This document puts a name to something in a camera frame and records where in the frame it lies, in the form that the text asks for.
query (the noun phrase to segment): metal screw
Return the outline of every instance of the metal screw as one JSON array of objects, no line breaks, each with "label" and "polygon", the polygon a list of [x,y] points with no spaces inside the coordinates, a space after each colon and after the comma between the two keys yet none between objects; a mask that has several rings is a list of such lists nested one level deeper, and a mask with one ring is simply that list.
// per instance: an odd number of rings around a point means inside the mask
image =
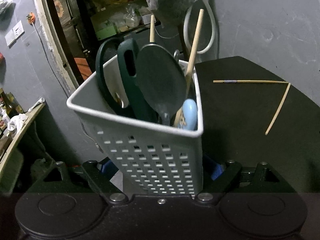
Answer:
[{"label": "metal screw", "polygon": [[199,193],[197,198],[201,201],[210,201],[213,199],[213,196],[210,193]]},{"label": "metal screw", "polygon": [[114,202],[120,202],[120,201],[124,201],[125,200],[125,195],[122,193],[113,193],[110,196],[110,199]]},{"label": "metal screw", "polygon": [[158,199],[158,204],[164,204],[164,203],[166,203],[167,201],[164,199],[164,198],[160,198],[160,199]]}]

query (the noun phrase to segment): white hose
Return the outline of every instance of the white hose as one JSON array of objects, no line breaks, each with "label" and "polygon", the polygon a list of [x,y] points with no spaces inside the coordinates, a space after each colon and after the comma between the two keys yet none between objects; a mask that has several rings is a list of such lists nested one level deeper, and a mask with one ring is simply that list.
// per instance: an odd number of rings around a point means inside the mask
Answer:
[{"label": "white hose", "polygon": [[[204,54],[206,53],[213,45],[213,41],[214,41],[214,37],[215,37],[215,30],[216,30],[216,22],[213,16],[213,12],[212,9],[209,5],[209,1],[208,0],[202,0],[204,3],[204,6],[206,7],[208,13],[209,13],[209,17],[210,17],[210,21],[211,21],[211,27],[212,27],[212,33],[211,33],[211,39],[209,41],[209,44],[207,45],[207,47],[205,47],[203,50],[201,51],[197,51],[197,54]],[[191,45],[189,42],[189,36],[188,36],[188,27],[189,27],[189,19],[190,19],[190,14],[191,14],[191,10],[192,10],[192,6],[190,6],[190,8],[187,10],[187,14],[186,17],[184,19],[184,25],[183,25],[183,37],[184,37],[184,42],[187,46],[187,48],[189,50],[191,50]]]}]

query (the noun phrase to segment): gray wall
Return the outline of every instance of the gray wall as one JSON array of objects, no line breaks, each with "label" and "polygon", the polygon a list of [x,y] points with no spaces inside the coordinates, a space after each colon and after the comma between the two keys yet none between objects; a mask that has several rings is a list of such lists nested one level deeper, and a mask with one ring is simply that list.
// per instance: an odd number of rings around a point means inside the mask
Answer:
[{"label": "gray wall", "polygon": [[[211,4],[220,29],[220,58],[245,57],[291,82],[320,106],[320,0]],[[214,53],[202,57],[208,59],[214,59]]]},{"label": "gray wall", "polygon": [[[47,106],[37,117],[36,126],[47,152],[55,160],[74,164],[103,159],[104,154],[84,135],[79,119],[67,108],[67,97],[50,69],[39,37],[26,21],[26,15],[36,13],[33,0],[13,2],[15,5],[0,21],[0,52],[5,57],[5,63],[0,65],[0,87],[7,93],[11,91],[25,111],[39,97],[45,98]],[[9,48],[4,36],[20,20],[25,33]],[[36,27],[41,31],[38,21]],[[50,52],[48,55],[56,70]]]}]

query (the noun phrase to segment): wooden skewer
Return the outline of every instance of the wooden skewer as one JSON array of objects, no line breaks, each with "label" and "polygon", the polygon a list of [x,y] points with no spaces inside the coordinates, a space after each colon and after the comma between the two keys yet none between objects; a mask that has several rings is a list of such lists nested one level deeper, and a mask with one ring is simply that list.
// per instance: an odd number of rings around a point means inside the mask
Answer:
[{"label": "wooden skewer", "polygon": [[275,122],[276,118],[278,117],[278,114],[279,114],[279,112],[280,112],[280,110],[281,110],[281,108],[282,108],[282,105],[283,105],[283,103],[284,103],[284,101],[285,101],[285,98],[287,97],[287,94],[288,94],[288,91],[289,91],[290,86],[291,86],[291,83],[288,83],[287,89],[286,89],[285,92],[284,92],[284,95],[283,95],[283,97],[282,97],[282,99],[281,99],[281,102],[280,102],[280,104],[279,104],[279,106],[278,106],[278,109],[277,109],[275,115],[273,116],[272,121],[271,121],[271,123],[269,124],[269,127],[268,127],[265,135],[267,135],[267,134],[269,133],[271,127],[273,126],[273,123]]},{"label": "wooden skewer", "polygon": [[[200,37],[200,32],[201,32],[201,27],[202,27],[203,14],[204,14],[204,10],[200,9],[196,32],[195,32],[195,36],[193,38],[193,43],[192,43],[192,48],[191,48],[191,52],[190,52],[187,73],[186,73],[186,81],[187,81],[186,97],[188,96],[190,84],[191,84],[191,80],[192,80],[193,68],[194,68],[194,64],[195,64],[197,48],[198,48],[198,43],[199,43],[199,37]],[[177,127],[179,124],[179,121],[181,119],[181,113],[182,113],[182,108],[180,108],[178,110],[178,112],[176,113],[176,118],[174,120],[175,127]]]},{"label": "wooden skewer", "polygon": [[282,83],[288,84],[287,81],[276,81],[276,80],[214,80],[214,83]]},{"label": "wooden skewer", "polygon": [[155,16],[153,14],[150,23],[150,42],[155,42]]}]

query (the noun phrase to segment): light switch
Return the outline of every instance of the light switch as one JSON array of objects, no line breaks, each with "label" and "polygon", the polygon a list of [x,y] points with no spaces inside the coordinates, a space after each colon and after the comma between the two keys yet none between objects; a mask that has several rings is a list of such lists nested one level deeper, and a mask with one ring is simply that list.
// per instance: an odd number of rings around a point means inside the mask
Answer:
[{"label": "light switch", "polygon": [[5,36],[5,41],[7,42],[7,46],[10,46],[15,41],[13,30],[9,30],[7,35]]},{"label": "light switch", "polygon": [[15,27],[12,28],[13,33],[14,33],[14,37],[17,39],[20,37],[20,35],[22,35],[24,33],[23,30],[23,26],[22,26],[22,22],[18,22]]}]

